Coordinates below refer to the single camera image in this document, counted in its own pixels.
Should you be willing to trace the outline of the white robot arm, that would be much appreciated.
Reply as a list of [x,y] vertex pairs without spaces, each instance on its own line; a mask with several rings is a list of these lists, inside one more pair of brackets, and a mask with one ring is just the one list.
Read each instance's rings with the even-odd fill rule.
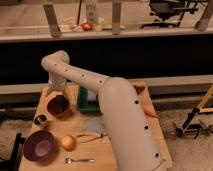
[[133,85],[71,66],[65,51],[45,56],[42,67],[53,89],[67,80],[95,92],[119,171],[167,171]]

